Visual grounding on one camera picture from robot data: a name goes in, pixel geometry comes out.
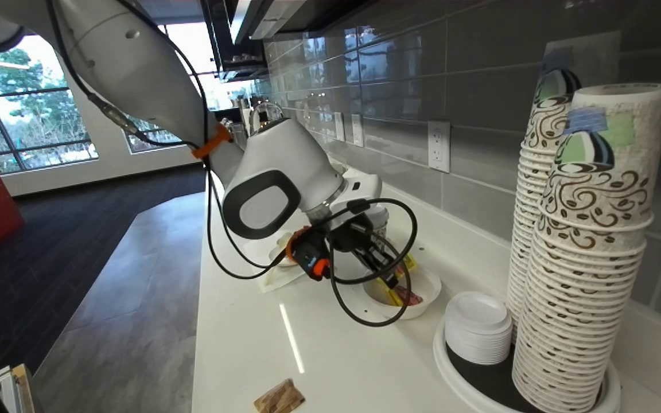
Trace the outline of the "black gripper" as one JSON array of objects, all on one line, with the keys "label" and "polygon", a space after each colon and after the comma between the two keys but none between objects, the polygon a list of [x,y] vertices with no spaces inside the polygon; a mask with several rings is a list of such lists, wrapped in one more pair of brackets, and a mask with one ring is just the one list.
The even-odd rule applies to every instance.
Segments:
[{"label": "black gripper", "polygon": [[330,245],[337,253],[353,256],[370,275],[378,274],[386,284],[391,305],[407,303],[407,266],[391,268],[391,253],[384,245],[387,227],[387,208],[370,205],[368,200],[350,200],[332,221]]}]

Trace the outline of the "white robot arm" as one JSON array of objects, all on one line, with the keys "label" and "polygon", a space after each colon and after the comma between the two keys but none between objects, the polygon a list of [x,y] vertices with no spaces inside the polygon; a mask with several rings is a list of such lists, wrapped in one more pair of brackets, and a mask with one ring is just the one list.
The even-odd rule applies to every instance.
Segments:
[{"label": "white robot arm", "polygon": [[280,259],[339,289],[347,281],[336,257],[348,253],[368,266],[362,284],[378,281],[396,303],[410,300],[408,250],[373,223],[387,205],[378,179],[339,174],[290,118],[239,142],[208,112],[189,58],[134,0],[0,0],[0,48],[25,33],[52,41],[72,81],[118,127],[158,125],[202,161],[228,188],[213,219],[229,243],[268,238],[306,213],[307,225],[287,238]]}]

